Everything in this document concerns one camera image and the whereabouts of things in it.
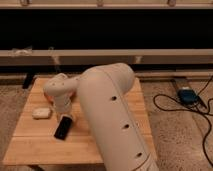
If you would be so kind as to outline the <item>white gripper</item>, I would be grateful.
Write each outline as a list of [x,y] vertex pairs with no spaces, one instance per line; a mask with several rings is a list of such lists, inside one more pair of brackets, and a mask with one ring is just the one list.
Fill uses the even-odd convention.
[[53,102],[54,102],[55,111],[57,113],[57,116],[56,116],[57,122],[61,121],[61,118],[62,118],[61,115],[63,115],[63,114],[69,114],[68,115],[69,118],[72,121],[75,121],[75,116],[70,114],[71,100],[68,97],[64,97],[64,96],[55,97]]

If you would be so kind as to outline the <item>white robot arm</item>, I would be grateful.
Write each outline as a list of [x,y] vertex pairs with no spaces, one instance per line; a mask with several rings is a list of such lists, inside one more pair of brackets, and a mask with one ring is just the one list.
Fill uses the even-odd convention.
[[125,99],[134,81],[129,65],[115,63],[72,78],[59,73],[43,87],[59,115],[69,114],[70,94],[77,94],[107,171],[159,171]]

